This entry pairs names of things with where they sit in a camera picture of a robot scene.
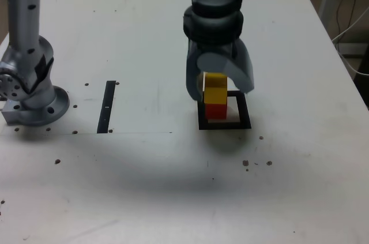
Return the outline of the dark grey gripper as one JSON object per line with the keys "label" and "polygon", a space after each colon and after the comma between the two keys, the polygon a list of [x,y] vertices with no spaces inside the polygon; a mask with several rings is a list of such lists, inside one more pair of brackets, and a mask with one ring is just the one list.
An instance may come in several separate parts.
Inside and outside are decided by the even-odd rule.
{"label": "dark grey gripper", "polygon": [[242,93],[254,89],[253,66],[240,39],[220,46],[188,40],[186,88],[190,97],[198,102],[203,98],[203,72],[227,76]]}

